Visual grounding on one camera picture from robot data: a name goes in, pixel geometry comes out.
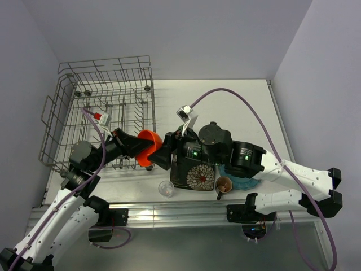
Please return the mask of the orange bowl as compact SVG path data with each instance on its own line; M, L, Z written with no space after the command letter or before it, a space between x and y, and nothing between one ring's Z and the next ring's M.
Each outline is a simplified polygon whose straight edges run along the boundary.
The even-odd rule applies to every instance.
M148 160L148 156L157 151L162 146L163 141L157 133L151 130L142 130L137 137L152 142L150 146L135 157L141 167L149 167L153 163Z

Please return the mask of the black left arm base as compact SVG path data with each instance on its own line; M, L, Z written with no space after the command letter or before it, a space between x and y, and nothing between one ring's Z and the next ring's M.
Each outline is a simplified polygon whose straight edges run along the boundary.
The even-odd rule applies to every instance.
M129 210L127 208L111 208L100 213L98 222L88 231L90 242L109 242L115 234L115 227L126 226Z

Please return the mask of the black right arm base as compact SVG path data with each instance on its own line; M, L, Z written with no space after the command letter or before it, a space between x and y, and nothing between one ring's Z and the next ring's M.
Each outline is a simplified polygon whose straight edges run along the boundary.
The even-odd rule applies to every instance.
M276 212L264 215L256 211L256 198L258 193L250 193L244 204L229 204L227 209L227 220L230 223L256 224L276 220Z

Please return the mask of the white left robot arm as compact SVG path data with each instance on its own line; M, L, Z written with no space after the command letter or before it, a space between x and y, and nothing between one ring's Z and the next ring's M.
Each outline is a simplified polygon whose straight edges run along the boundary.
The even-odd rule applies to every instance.
M76 236L109 221L108 202L91 194L100 170L117 158L134 158L155 145L152 138L131 136L121 129L100 142L99 148L88 141L72 146L69 169L52 204L22 241L2 250L4 270L54 270L55 260Z

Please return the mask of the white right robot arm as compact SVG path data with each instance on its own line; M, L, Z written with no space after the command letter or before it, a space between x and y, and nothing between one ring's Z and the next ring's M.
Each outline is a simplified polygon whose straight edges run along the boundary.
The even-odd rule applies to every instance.
M169 169L174 154L178 158L223 166L227 174L235 177L275 182L286 188L275 193L248 194L243 210L250 220L296 210L331 218L343 206L342 194L336 190L341 182L339 169L320 171L282 160L260 146L234 141L231 133L215 122L203 126L199 133L190 128L167 133L162 146L148 160Z

